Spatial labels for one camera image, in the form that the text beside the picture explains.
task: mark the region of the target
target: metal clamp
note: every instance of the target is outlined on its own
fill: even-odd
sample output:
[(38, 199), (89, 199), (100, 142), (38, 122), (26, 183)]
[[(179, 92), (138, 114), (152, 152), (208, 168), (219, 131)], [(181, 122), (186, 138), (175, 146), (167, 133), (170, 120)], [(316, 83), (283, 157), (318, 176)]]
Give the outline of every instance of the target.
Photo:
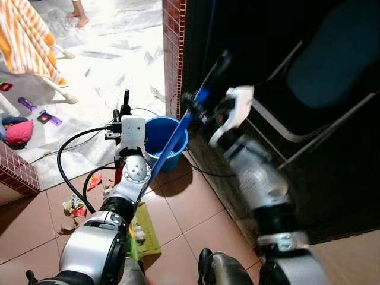
[(305, 232), (274, 233), (260, 236), (257, 240), (259, 246), (277, 245), (281, 252), (294, 251), (309, 247), (309, 239)]

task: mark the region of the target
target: yellow cloth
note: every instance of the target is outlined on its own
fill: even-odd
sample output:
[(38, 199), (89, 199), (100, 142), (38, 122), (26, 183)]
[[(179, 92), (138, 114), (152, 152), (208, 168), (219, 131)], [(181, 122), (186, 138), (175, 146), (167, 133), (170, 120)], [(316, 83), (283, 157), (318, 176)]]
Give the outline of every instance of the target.
[(28, 0), (0, 0), (0, 25), (0, 50), (11, 72), (29, 72), (66, 85), (50, 49), (55, 38)]

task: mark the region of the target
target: bare foot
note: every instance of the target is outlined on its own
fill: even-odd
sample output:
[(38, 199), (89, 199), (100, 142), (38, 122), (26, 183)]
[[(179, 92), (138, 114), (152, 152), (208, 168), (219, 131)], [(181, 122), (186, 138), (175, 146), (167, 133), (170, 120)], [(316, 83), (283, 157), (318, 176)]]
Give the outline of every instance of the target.
[(84, 27), (88, 23), (88, 18), (86, 16), (82, 16), (79, 19), (79, 22), (75, 25), (77, 28)]
[(79, 17), (79, 12), (72, 12), (66, 15), (67, 18)]

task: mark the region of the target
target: chair leg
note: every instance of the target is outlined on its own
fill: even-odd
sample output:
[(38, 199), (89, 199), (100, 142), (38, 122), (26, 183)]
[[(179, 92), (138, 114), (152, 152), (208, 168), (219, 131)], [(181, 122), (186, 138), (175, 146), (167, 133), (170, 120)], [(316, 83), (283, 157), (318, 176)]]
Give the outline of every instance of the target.
[(75, 58), (75, 54), (73, 54), (72, 52), (69, 52), (68, 50), (65, 50), (60, 45), (54, 44), (54, 47), (57, 50), (59, 50), (61, 53), (63, 53), (63, 55), (65, 56), (65, 58), (67, 58), (67, 59), (73, 59), (73, 58)]
[(78, 102), (78, 99), (76, 97), (74, 97), (73, 95), (67, 93), (67, 92), (64, 92), (60, 86), (58, 86), (57, 84), (55, 84), (53, 81), (51, 81), (50, 79), (48, 79), (47, 77), (42, 77), (42, 80), (47, 84), (49, 85), (50, 87), (52, 87), (54, 90), (56, 90), (58, 93), (60, 93), (62, 96), (64, 96), (64, 98), (66, 99), (67, 103), (69, 104), (75, 104), (76, 102)]
[(0, 93), (0, 108), (3, 109), (9, 116), (18, 117), (20, 115), (19, 111), (1, 93)]

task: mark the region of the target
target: dark wall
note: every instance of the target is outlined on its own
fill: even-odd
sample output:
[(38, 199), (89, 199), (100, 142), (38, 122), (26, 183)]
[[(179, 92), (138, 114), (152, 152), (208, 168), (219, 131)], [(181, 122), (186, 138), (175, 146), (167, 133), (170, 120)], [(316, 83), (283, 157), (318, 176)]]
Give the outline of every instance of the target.
[(264, 81), (338, 2), (188, 1), (183, 90), (196, 90), (225, 49), (233, 54), (225, 87)]
[[(183, 91), (200, 86), (224, 49), (232, 51), (233, 63), (216, 94), (265, 81), (300, 40), (312, 38), (325, 13), (339, 2), (189, 1)], [(284, 169), (313, 243), (380, 228), (378, 97)], [(249, 124), (245, 132), (258, 137)], [(282, 144), (286, 149), (281, 151), (294, 153), (290, 144)]]

